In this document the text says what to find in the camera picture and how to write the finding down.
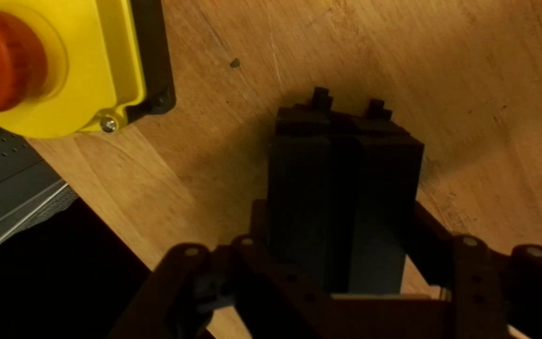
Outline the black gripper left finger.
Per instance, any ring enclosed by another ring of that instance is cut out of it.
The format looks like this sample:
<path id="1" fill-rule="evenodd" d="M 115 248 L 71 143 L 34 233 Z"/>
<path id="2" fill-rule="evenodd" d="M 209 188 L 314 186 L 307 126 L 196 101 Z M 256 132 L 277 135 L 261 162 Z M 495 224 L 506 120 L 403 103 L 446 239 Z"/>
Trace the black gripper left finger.
<path id="1" fill-rule="evenodd" d="M 207 250 L 173 246 L 132 297 L 107 339 L 213 339 L 233 307 L 254 339 L 329 339 L 329 299 L 252 237 Z"/>

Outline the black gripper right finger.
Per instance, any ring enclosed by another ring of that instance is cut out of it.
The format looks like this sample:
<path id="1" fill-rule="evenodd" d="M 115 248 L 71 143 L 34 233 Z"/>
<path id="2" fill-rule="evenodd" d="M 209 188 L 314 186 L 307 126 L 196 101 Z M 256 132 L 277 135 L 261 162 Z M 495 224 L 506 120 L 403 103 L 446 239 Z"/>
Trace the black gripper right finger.
<path id="1" fill-rule="evenodd" d="M 418 203 L 408 256 L 431 286 L 452 292 L 457 329 L 499 339 L 514 326 L 542 339 L 542 245 L 502 254 L 476 235 L 448 231 Z"/>

